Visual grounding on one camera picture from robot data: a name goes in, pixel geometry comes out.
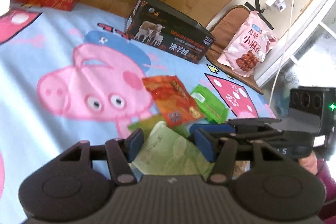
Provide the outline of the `person's hand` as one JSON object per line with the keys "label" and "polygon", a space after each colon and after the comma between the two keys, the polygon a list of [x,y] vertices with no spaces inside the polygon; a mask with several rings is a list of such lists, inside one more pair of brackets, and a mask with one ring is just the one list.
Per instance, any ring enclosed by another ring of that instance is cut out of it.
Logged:
{"label": "person's hand", "polygon": [[299,159],[298,162],[300,166],[305,168],[307,171],[309,171],[313,175],[316,175],[318,173],[317,157],[314,151],[312,151],[308,157]]}

